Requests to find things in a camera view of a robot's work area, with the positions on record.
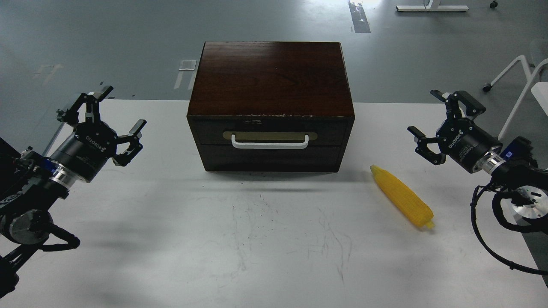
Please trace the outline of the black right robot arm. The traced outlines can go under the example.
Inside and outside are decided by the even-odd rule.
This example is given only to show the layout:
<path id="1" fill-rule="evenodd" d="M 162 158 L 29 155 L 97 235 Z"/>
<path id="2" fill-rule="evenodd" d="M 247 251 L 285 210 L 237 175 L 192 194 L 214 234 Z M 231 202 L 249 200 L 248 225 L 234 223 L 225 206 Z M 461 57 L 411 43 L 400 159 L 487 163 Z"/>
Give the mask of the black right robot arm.
<path id="1" fill-rule="evenodd" d="M 533 205 L 537 193 L 526 195 L 527 187 L 547 192 L 547 171 L 538 168 L 532 157 L 530 141 L 519 137 L 503 150 L 503 144 L 497 138 L 474 122 L 476 117 L 486 111 L 486 107 L 468 92 L 458 90 L 454 93 L 442 93 L 431 90 L 430 94 L 444 102 L 446 119 L 433 138 L 427 138 L 414 126 L 408 127 L 417 143 L 417 154 L 433 165 L 443 164 L 446 157 L 450 157 L 468 173 L 484 170 L 496 186 L 503 188 L 492 200 L 493 212 L 499 224 L 521 233 L 546 233 L 545 214 L 527 218 L 528 226 L 513 225 L 505 220 L 500 205 L 504 198 L 523 207 Z"/>

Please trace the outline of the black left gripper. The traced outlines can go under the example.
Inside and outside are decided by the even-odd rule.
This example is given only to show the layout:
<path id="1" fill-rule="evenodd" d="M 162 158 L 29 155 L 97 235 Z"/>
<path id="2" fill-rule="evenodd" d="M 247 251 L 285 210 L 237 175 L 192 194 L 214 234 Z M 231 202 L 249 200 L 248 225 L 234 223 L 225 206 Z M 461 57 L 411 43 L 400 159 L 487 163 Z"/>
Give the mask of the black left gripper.
<path id="1" fill-rule="evenodd" d="M 57 110 L 57 121 L 76 125 L 70 136 L 50 156 L 50 159 L 90 183 L 111 157 L 116 166 L 127 166 L 143 149 L 141 130 L 147 124 L 139 119 L 128 134 L 119 135 L 101 121 L 99 103 L 114 90 L 111 85 L 99 92 L 80 93 L 74 103 Z M 80 108 L 85 105 L 84 121 L 80 123 Z M 115 154 L 116 144 L 128 143 L 121 154 Z"/>

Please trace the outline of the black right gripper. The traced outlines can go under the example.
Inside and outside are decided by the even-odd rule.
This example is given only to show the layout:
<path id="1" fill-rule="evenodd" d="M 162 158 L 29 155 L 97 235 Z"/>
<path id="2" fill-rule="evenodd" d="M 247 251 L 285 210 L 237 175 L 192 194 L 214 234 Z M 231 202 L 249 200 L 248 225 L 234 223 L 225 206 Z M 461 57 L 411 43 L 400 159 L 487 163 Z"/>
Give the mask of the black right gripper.
<path id="1" fill-rule="evenodd" d="M 415 126 L 407 127 L 417 144 L 415 152 L 433 165 L 444 164 L 448 155 L 468 173 L 480 171 L 481 160 L 488 152 L 498 154 L 502 150 L 497 138 L 474 123 L 487 108 L 465 90 L 442 93 L 434 89 L 430 94 L 445 104 L 446 119 L 434 138 L 427 138 Z M 428 144 L 438 144 L 441 152 L 434 153 Z"/>

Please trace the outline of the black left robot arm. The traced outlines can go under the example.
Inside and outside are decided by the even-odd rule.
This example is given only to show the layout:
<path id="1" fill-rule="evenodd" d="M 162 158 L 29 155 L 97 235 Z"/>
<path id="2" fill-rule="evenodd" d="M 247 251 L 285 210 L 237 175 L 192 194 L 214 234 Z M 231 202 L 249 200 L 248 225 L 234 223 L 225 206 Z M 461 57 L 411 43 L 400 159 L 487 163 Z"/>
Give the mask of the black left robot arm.
<path id="1" fill-rule="evenodd" d="M 18 152 L 1 140 L 1 235 L 17 247 L 0 259 L 1 296 L 19 283 L 18 270 L 35 252 L 76 249 L 80 240 L 54 224 L 50 208 L 66 199 L 76 181 L 90 183 L 109 159 L 126 166 L 143 149 L 139 119 L 128 134 L 118 135 L 102 121 L 100 103 L 112 92 L 80 93 L 57 111 L 57 120 L 73 131 L 51 156 L 27 148 Z"/>

